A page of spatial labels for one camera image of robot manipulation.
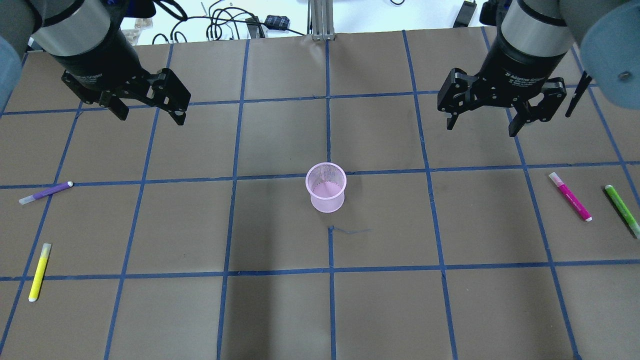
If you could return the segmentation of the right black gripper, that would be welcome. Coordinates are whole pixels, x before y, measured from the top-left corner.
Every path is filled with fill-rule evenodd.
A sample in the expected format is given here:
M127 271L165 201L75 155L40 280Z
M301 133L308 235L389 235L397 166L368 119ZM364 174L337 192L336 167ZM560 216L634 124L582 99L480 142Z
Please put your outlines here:
M509 123L514 138L527 124L549 122L567 96L564 79L552 78L563 55L539 57L526 54L497 36L475 75L453 68L437 94L437 110L446 114L446 129L452 130L460 114L469 109L492 106L514 107ZM530 100L542 94L537 105Z

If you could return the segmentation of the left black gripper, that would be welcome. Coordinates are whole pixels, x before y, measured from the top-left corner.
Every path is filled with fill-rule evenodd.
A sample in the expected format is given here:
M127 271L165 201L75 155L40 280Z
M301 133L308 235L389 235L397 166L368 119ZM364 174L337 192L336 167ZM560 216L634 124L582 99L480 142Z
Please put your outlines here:
M103 41L84 54L53 58L90 91L101 92L99 107L108 109L117 119L125 121L130 109L112 90L124 86L135 77L150 76L151 105L161 109L178 126L183 126L191 100L191 93L169 68L151 74L142 67L138 54L121 30L110 30Z

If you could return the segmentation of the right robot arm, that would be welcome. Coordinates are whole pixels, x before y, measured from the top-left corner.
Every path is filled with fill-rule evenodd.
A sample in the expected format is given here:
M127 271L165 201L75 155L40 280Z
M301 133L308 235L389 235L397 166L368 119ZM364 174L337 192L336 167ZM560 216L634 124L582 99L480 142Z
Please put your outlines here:
M637 110L639 18L637 0L488 0L479 20L496 28L496 38L478 73L448 73L437 98L446 129L484 106L515 110L510 137L529 123L550 121L567 97L564 79L553 71L572 46L583 71L566 117L591 82L617 107Z

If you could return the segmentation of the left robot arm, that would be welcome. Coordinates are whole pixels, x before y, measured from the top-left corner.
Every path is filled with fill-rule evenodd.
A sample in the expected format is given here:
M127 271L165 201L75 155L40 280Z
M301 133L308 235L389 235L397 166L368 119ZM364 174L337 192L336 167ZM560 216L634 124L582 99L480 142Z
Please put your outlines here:
M3 0L1 104L18 85L32 39L64 68L61 80L85 104L127 119L124 100L169 114L182 126L191 93L173 70L150 73L121 30L126 18L150 19L161 0Z

